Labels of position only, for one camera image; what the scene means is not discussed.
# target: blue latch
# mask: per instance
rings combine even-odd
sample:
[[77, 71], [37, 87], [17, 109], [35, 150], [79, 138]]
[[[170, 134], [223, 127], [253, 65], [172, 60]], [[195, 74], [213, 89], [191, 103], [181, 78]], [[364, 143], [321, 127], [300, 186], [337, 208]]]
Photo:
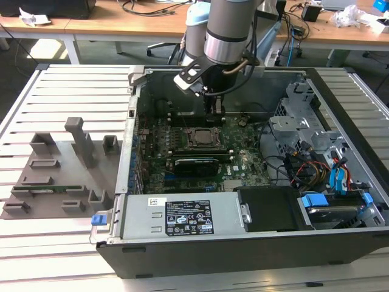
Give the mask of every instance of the blue latch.
[[373, 202], [373, 198], [371, 197], [370, 193], [364, 193], [362, 198], [365, 200], [366, 205], [369, 205]]
[[305, 208], [329, 205], [326, 196], [324, 196], [323, 193], [307, 193], [301, 199], [303, 200]]
[[93, 215], [92, 226], [104, 226], [107, 225], [107, 215]]
[[339, 169], [338, 177], [336, 179], [335, 189], [340, 192], [341, 195], [346, 195], [346, 191], [343, 190], [343, 178], [346, 172], [343, 169]]

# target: warning label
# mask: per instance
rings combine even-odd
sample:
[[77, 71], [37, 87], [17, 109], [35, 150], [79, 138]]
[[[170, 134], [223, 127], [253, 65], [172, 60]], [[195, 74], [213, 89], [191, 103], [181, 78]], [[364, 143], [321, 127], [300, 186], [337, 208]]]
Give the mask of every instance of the warning label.
[[166, 202], [166, 234], [213, 234], [213, 220], [209, 201]]

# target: connector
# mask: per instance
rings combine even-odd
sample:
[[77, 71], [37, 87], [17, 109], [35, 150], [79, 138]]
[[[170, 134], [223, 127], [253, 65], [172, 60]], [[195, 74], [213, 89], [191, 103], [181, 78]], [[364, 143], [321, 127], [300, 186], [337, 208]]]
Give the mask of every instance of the connector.
[[294, 36], [302, 37], [305, 33], [305, 28], [301, 26], [292, 26], [291, 32]]
[[312, 145], [306, 141], [302, 141], [300, 143], [300, 147], [301, 147], [301, 150], [303, 150], [303, 151], [312, 150]]

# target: electronic device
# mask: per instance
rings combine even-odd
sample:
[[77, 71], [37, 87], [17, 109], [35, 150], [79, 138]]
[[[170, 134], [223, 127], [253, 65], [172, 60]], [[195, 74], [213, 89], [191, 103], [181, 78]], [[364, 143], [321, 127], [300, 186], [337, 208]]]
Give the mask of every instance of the electronic device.
[[1, 16], [18, 16], [19, 8], [34, 15], [87, 19], [96, 0], [0, 0]]
[[388, 170], [315, 69], [256, 68], [220, 125], [179, 72], [129, 75], [115, 203], [94, 217], [110, 223], [94, 242], [119, 277], [332, 265], [389, 246]]
[[349, 5], [357, 5], [356, 0], [322, 0], [322, 6], [325, 10], [344, 10]]
[[309, 4], [305, 5], [303, 8], [303, 12], [301, 13], [301, 17], [305, 21], [315, 22], [322, 9], [323, 9], [322, 6], [309, 5]]

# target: black box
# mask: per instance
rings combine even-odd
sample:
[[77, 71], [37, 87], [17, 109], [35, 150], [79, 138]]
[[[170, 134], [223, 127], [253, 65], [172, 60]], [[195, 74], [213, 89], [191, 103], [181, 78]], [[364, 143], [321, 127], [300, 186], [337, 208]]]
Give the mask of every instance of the black box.
[[96, 0], [0, 0], [1, 16], [20, 15], [23, 11], [39, 15], [87, 19]]
[[317, 17], [322, 10], [322, 6], [306, 5], [301, 13], [301, 17], [305, 21], [312, 21], [313, 23], [317, 20]]

